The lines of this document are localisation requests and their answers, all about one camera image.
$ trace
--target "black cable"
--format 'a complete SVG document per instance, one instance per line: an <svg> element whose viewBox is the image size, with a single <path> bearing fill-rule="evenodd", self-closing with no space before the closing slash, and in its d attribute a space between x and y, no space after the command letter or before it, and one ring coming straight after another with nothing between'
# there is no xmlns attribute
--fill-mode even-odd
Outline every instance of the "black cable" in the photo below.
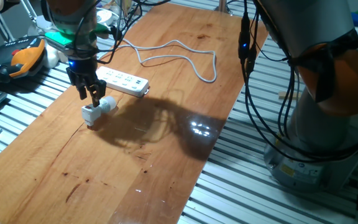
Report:
<svg viewBox="0 0 358 224"><path fill-rule="evenodd" d="M252 20L252 22L251 22L251 25L250 25L250 27L249 27L249 34L250 34L251 37L254 39L254 43L256 43L257 46L258 46L258 43L255 41L255 37L252 35L252 26L254 25L254 22L255 22L255 20L256 20L257 15L258 15L257 12L255 12L254 18L253 18L253 20ZM277 126L278 126L278 131L279 131L279 133L280 133L281 136L283 136L283 137L286 136L286 134L284 134L284 131L283 131L282 127L281 127L281 117L282 117L282 113L283 113L283 110L284 110L284 107L285 107L285 103L287 102L288 96L289 96L290 91L291 91L291 85L292 85L292 83L289 82L289 84L288 84L288 89L287 89L287 92L286 92L286 94L285 94L283 103L282 103L282 105L281 105L280 111L278 112Z"/></svg>
<svg viewBox="0 0 358 224"><path fill-rule="evenodd" d="M232 4L232 3L234 3L234 2L240 2L240 0L231 0L231 1L228 1L228 2L226 3L226 6L227 6L228 4Z"/></svg>
<svg viewBox="0 0 358 224"><path fill-rule="evenodd" d="M136 10L137 10L138 8L140 8L140 15L138 15L133 21L130 21L130 20L133 18L133 15L135 14L135 12L136 12ZM141 6L140 4L137 4L136 7L135 7L135 9L132 10L129 14L130 14L130 16L128 17L128 21L130 21L130 23L128 23L127 26L125 26L125 27L123 28L123 30L125 30L125 31L124 31L124 33L122 33L122 37L121 37L118 41L116 41L116 42L114 43L114 47L113 47L111 50L100 50L100 52L111 52L111 55L110 55L109 60L108 60L107 62L98 60L99 63L101 63L101 64L109 64L109 63L112 61L112 58L114 57L114 54L115 54L115 52L116 52L118 46L121 44L121 42L122 42L122 40L124 39L124 37L125 37L127 31L129 30L129 28L130 28L137 20L139 20L139 19L143 16L142 6Z"/></svg>
<svg viewBox="0 0 358 224"><path fill-rule="evenodd" d="M278 130L279 130L281 136L283 136L283 137L286 135L284 134L283 129L281 127L281 118L283 115L285 103L287 102L288 96L290 95L290 92L291 92L291 86L292 86L292 79L290 78L290 81L288 82L287 92L285 93L285 96L284 96L283 103L281 104L280 110L278 111L277 126L278 126Z"/></svg>
<svg viewBox="0 0 358 224"><path fill-rule="evenodd" d="M101 2L101 0L97 0L91 7L89 7L89 9L84 13L84 16L81 18L80 23L78 24L78 28L77 31L75 32L75 36L74 36L74 41L73 41L73 48L74 48L74 53L79 57L79 58L86 58L82 57L78 54L78 48L77 48L77 39L78 39L78 35L80 34L80 30L81 27L84 23L84 20L86 19L86 17L88 16L88 14Z"/></svg>
<svg viewBox="0 0 358 224"><path fill-rule="evenodd" d="M133 0L134 2L136 2L137 4L140 4L141 6L160 6L162 4L165 4L171 0L164 0L164 1L160 1L157 3L146 3L146 2L141 2L140 0Z"/></svg>
<svg viewBox="0 0 358 224"><path fill-rule="evenodd" d="M287 120L288 120L288 116L290 114L291 103L293 100L293 90L295 87L295 68L293 66L291 66L290 83L291 83L290 98L288 99L287 110L285 111L285 115L284 115L284 133L285 133L285 137L287 137L288 140L291 140L291 139L290 139L290 135L288 134L288 130L287 130Z"/></svg>

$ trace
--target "wooden board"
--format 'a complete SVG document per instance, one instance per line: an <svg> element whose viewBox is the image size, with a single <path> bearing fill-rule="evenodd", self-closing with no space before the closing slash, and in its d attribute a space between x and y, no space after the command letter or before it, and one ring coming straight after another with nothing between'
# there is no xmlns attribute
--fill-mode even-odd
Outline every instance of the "wooden board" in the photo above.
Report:
<svg viewBox="0 0 358 224"><path fill-rule="evenodd" d="M218 79L202 82L185 60L139 65L121 49L109 65L150 81L138 99L107 90L119 109L90 131L70 87L0 153L0 223L176 223L244 84L237 38L241 18L173 4L153 8L127 34L151 47L178 39L215 50ZM267 38L259 26L258 42ZM212 56L165 47L213 76Z"/></svg>

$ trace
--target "orange object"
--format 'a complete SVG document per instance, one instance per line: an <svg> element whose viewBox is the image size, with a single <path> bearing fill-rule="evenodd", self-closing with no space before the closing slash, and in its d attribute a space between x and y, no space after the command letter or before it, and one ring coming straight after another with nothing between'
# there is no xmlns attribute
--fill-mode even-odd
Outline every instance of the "orange object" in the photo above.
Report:
<svg viewBox="0 0 358 224"><path fill-rule="evenodd" d="M325 113L333 116L358 114L358 51L348 50L334 58L334 66L336 72L334 94L318 103L318 106ZM315 99L319 74L301 66L297 68L309 93Z"/></svg>
<svg viewBox="0 0 358 224"><path fill-rule="evenodd" d="M33 65L38 61L38 59L42 56L45 48L45 41L41 40L38 47L30 47L28 49L20 50L17 54L15 54L12 58L11 65L21 64L23 65L20 71L10 74L10 76L16 77L22 75L25 72L28 72Z"/></svg>

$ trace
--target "power plug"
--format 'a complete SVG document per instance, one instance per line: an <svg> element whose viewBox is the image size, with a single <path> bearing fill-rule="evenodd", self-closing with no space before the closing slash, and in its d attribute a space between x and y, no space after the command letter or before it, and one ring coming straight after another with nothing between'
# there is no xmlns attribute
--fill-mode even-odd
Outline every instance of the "power plug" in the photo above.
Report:
<svg viewBox="0 0 358 224"><path fill-rule="evenodd" d="M93 107L92 104L82 107L82 118L85 120L85 124L88 127L92 127L94 122L102 115L102 113L108 113L112 111L117 103L115 99L111 96L100 99L100 104L97 107Z"/></svg>

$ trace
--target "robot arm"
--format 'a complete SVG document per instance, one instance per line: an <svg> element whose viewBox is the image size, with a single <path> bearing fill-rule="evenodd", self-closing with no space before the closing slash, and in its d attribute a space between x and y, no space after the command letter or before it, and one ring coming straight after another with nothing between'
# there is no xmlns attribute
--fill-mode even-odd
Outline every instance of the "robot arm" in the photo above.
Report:
<svg viewBox="0 0 358 224"><path fill-rule="evenodd" d="M105 95L106 82L98 80L96 69L96 4L97 0L43 0L43 14L55 24L58 33L46 34L48 43L68 57L67 74L80 98L86 91L94 107Z"/></svg>
<svg viewBox="0 0 358 224"><path fill-rule="evenodd" d="M358 29L347 1L256 2L318 106L334 116L358 114Z"/></svg>

